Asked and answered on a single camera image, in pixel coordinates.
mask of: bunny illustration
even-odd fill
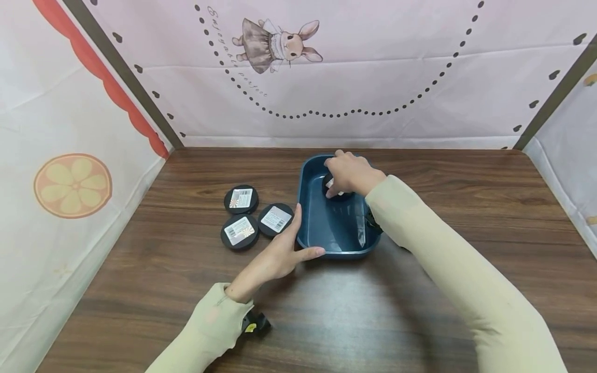
[[[249,61],[251,67],[259,74],[269,68],[270,72],[278,71],[284,62],[293,61],[304,56],[311,62],[321,62],[323,57],[311,47],[305,47],[303,41],[315,35],[319,29],[319,21],[315,20],[301,27],[298,33],[289,33],[276,27],[267,19],[255,24],[248,19],[242,21],[242,36],[232,38],[232,44],[244,47],[243,54],[237,54],[239,61]]]

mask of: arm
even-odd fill
[[[253,294],[267,281],[292,272],[298,263],[325,254],[319,247],[294,251],[301,215],[301,206],[297,205],[292,223],[230,285],[217,283],[211,288],[178,337],[146,373],[201,373],[234,347],[242,332],[242,320],[253,308]]]
[[[481,373],[567,371],[541,315],[491,263],[400,179],[339,152],[327,162],[333,187],[367,196],[376,222],[455,305],[473,333]],[[356,171],[344,171],[350,167]]]

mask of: white fabric wall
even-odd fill
[[[66,25],[56,1],[35,2]],[[35,371],[163,165],[154,148],[168,152],[155,131],[152,147],[133,127],[129,115],[150,129],[108,97],[71,42],[34,2],[2,3],[2,373]]]
[[[85,4],[187,146],[512,147],[597,33],[586,0]],[[244,18],[318,20],[323,61],[257,73]]]
[[[597,257],[597,63],[525,148]]]

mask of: blue plastic tray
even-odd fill
[[[297,240],[303,248],[323,247],[325,258],[359,259],[373,250],[380,235],[365,222],[368,207],[362,196],[336,202],[323,194],[321,183],[329,172],[324,162],[331,157],[320,154],[303,163],[298,184],[303,222]]]

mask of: long-sleeved shirt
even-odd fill
[[[480,373],[565,373],[545,321],[477,250],[405,183],[388,176],[365,198],[376,222],[408,248],[473,334]],[[227,298],[218,283],[148,373],[202,372],[234,347],[252,303]]]

